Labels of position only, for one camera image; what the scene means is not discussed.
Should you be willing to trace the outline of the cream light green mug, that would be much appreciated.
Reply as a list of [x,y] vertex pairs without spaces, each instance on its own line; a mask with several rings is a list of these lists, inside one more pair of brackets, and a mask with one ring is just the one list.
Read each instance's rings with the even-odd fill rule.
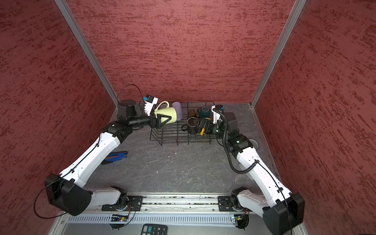
[[169,102],[163,101],[161,102],[154,110],[154,114],[157,117],[157,115],[168,115],[172,116],[172,121],[170,121],[168,124],[175,123],[176,122],[176,111],[173,107],[170,107]]

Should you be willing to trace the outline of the dark green mug white inside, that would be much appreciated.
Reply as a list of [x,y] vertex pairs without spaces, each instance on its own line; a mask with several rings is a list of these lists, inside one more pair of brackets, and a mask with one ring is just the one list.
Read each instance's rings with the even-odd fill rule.
[[198,118],[209,118],[211,116],[211,110],[209,107],[202,107],[197,110]]

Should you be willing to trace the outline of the lilac plastic cup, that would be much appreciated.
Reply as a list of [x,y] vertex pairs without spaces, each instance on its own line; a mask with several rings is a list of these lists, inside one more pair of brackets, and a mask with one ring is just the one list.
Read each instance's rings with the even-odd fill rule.
[[174,102],[172,104],[172,107],[175,109],[176,111],[176,121],[180,121],[183,119],[183,110],[182,110],[182,106],[181,106],[181,103],[179,102]]

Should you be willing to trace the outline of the black mug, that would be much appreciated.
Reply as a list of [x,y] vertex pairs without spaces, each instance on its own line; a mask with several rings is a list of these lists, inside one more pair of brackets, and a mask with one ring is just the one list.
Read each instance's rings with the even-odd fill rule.
[[196,117],[190,117],[187,119],[186,124],[181,126],[183,132],[187,132],[190,135],[198,133],[198,119]]

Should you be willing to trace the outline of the olive green glass cup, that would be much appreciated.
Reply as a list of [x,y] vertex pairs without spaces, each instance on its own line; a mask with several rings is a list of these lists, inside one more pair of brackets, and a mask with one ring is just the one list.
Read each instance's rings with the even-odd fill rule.
[[189,118],[197,118],[197,114],[193,109],[190,109],[187,115],[187,119]]

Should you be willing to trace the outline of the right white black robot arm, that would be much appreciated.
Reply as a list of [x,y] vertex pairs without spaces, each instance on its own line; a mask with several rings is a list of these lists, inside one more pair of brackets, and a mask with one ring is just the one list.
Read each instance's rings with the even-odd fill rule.
[[262,192],[258,196],[245,187],[232,191],[230,206],[243,213],[236,217],[236,225],[244,229],[248,212],[253,212],[262,217],[272,234],[292,233],[303,223],[305,200],[300,194],[293,194],[273,174],[251,140],[240,133],[235,114],[224,110],[222,105],[212,106],[213,117],[199,119],[198,130],[201,135],[210,134],[220,139],[232,171],[248,175]]

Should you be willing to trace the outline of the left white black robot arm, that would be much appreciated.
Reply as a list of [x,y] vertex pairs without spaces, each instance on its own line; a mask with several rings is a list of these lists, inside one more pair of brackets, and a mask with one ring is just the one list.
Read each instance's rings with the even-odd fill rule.
[[109,205],[117,211],[130,211],[132,204],[127,192],[119,187],[90,190],[85,189],[88,179],[108,155],[120,146],[134,131],[150,126],[161,128],[177,121],[175,108],[167,105],[161,108],[158,99],[143,97],[142,114],[137,114],[137,103],[124,100],[117,106],[117,117],[103,128],[95,142],[60,174],[50,174],[45,179],[48,202],[76,216],[87,208]]

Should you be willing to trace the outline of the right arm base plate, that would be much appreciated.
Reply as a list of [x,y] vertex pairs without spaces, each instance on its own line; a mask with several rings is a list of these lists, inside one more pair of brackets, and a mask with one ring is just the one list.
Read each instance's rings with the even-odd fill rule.
[[237,196],[219,196],[218,208],[220,212],[234,212],[240,214],[241,212],[253,212],[250,209],[242,207]]

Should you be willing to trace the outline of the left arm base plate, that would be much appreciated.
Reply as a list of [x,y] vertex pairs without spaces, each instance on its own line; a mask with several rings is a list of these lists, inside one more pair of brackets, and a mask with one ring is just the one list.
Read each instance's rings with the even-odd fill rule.
[[128,212],[131,207],[131,211],[139,212],[141,210],[143,198],[143,196],[128,196],[127,206],[124,210],[116,205],[103,205],[101,210],[103,212]]

